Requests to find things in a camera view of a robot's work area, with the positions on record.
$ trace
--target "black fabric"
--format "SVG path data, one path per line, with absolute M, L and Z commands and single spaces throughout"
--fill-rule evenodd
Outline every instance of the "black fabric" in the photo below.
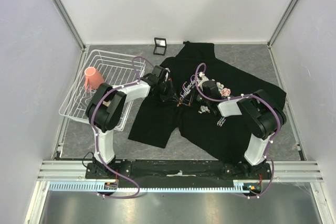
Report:
M 232 96 L 265 90 L 278 105 L 285 105 L 286 93 L 279 87 L 216 59 L 214 44 L 186 42 L 176 57 L 165 59 L 161 66 L 169 68 L 177 95 L 183 94 L 195 75 L 197 66 L 206 63 L 205 75 L 231 90 Z M 230 116 L 222 126 L 220 117 L 213 113 L 199 113 L 200 104 L 192 106 L 177 101 L 161 102 L 158 97 L 147 97 L 142 102 L 133 123 L 129 139 L 165 148 L 171 132 L 178 127 L 183 137 L 226 163 L 243 160 L 251 132 L 242 116 Z

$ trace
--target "white wall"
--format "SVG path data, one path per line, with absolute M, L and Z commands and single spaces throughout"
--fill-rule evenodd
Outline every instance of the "white wall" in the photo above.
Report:
M 0 0 L 0 222 L 23 223 L 80 56 L 52 0 Z
M 87 44 L 267 41 L 290 0 L 62 0 Z
M 302 136 L 336 207 L 336 0 L 300 0 L 275 43 Z

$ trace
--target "wire basket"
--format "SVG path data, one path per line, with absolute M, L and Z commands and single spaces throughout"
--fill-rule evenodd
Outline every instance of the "wire basket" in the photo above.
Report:
M 96 68 L 103 76 L 105 82 L 115 87 L 136 80 L 137 74 L 132 67 L 133 57 L 135 56 L 119 54 L 116 52 L 93 50 L 88 59 L 85 61 L 84 66 L 80 70 L 74 84 L 59 109 L 59 114 L 67 116 L 75 121 L 88 124 L 89 119 L 85 115 L 85 110 L 96 90 L 85 90 L 85 69 L 88 67 Z M 134 61 L 134 66 L 136 71 L 142 77 L 145 70 L 144 60 L 141 58 L 136 59 Z M 115 130 L 122 131 L 124 129 L 132 104 L 133 101 L 125 104 L 120 121 L 114 128 Z

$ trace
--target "gray floor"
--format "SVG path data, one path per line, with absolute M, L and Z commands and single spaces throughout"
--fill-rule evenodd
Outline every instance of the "gray floor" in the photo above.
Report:
M 309 184 L 273 183 L 260 199 L 229 193 L 148 193 L 102 199 L 95 193 L 48 192 L 40 224 L 319 224 Z
M 183 45 L 168 45 L 164 57 L 153 55 L 153 45 L 90 46 L 89 53 L 94 49 L 100 49 L 135 56 L 142 55 L 154 64 L 159 65 L 164 58 L 175 56 L 182 47 Z M 263 80 L 278 84 L 266 45 L 216 45 L 215 53 L 220 60 Z M 146 72 L 150 71 L 151 68 L 146 66 Z M 141 102 L 142 100 L 134 102 L 123 132 L 115 132 L 114 134 L 114 151 L 117 158 L 214 159 L 205 151 L 181 137 L 178 129 L 173 131 L 165 149 L 128 140 L 129 132 Z M 91 126 L 70 120 L 61 157 L 82 158 L 88 151 L 94 151 Z M 276 137 L 268 156 L 278 161 L 297 161 L 300 159 L 289 121 Z

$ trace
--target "pink cup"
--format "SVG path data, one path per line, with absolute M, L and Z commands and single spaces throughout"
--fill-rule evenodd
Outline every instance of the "pink cup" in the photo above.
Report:
M 99 85 L 104 83 L 104 78 L 101 73 L 94 67 L 88 67 L 85 71 L 85 90 L 97 89 Z

